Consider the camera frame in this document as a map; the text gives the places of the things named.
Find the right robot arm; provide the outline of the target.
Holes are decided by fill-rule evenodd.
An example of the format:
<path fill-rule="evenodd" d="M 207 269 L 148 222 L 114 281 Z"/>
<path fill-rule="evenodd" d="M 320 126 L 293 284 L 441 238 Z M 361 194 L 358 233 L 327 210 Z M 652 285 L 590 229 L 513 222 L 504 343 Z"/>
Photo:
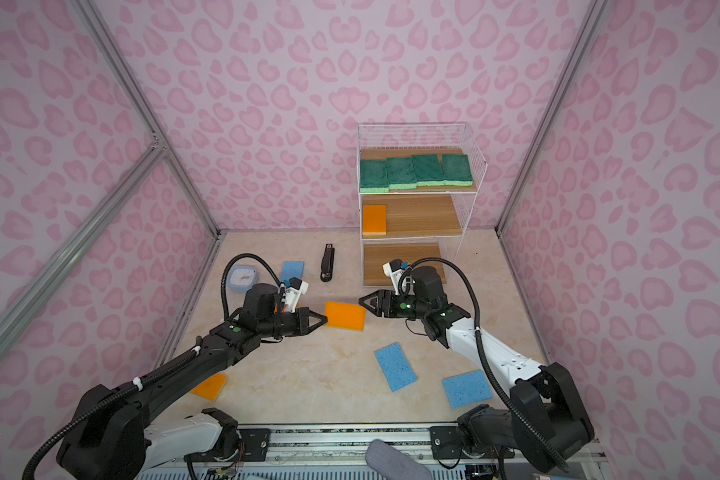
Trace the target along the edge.
<path fill-rule="evenodd" d="M 566 471 L 568 460 L 595 437 L 572 374 L 561 364 L 543 365 L 490 334 L 482 325 L 476 291 L 453 262 L 425 257 L 383 266 L 392 286 L 359 298 L 379 318 L 418 321 L 425 336 L 480 369 L 501 403 L 462 414 L 453 449 L 473 458 L 492 455 L 502 464 L 509 450 L 535 469 Z"/>

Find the green sponge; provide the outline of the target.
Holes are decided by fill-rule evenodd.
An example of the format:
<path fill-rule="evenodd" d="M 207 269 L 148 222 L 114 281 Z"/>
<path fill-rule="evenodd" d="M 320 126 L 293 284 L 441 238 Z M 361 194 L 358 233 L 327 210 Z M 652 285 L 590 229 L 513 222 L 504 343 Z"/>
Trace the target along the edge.
<path fill-rule="evenodd" d="M 359 163 L 359 192 L 384 194 L 389 191 L 387 161 L 361 159 Z"/>
<path fill-rule="evenodd" d="M 412 157 L 386 159 L 387 179 L 390 190 L 412 190 L 417 188 L 417 177 Z"/>
<path fill-rule="evenodd" d="M 443 168 L 436 154 L 413 155 L 412 165 L 418 187 L 441 187 L 445 185 Z"/>
<path fill-rule="evenodd" d="M 470 187 L 473 185 L 474 180 L 467 155 L 444 154 L 442 171 L 446 186 Z"/>

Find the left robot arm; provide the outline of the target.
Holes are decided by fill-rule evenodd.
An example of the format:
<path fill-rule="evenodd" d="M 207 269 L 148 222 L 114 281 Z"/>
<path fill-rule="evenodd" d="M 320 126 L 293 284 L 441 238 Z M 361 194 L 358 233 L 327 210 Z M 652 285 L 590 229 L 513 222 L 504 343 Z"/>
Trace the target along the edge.
<path fill-rule="evenodd" d="M 146 430 L 170 405 L 262 344 L 307 336 L 327 324 L 325 315 L 298 304 L 295 297 L 306 286 L 297 278 L 258 283 L 242 307 L 231 311 L 224 303 L 222 322 L 176 358 L 117 387 L 89 389 L 73 418 L 30 457 L 22 478 L 34 478 L 50 452 L 76 479 L 136 478 L 158 447 Z"/>

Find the orange sponge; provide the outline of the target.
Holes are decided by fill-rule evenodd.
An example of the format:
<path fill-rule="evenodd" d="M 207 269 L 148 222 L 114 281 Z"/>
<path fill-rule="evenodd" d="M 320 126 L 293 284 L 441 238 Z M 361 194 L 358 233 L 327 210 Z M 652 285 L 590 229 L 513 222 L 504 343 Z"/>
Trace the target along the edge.
<path fill-rule="evenodd" d="M 217 373 L 198 384 L 190 391 L 190 393 L 210 402 L 215 402 L 227 384 L 227 381 L 227 375 Z"/>
<path fill-rule="evenodd" d="M 324 314 L 327 327 L 363 331 L 367 311 L 360 305 L 327 301 Z"/>
<path fill-rule="evenodd" d="M 364 205 L 362 212 L 362 235 L 379 238 L 387 235 L 387 208 L 385 205 Z"/>

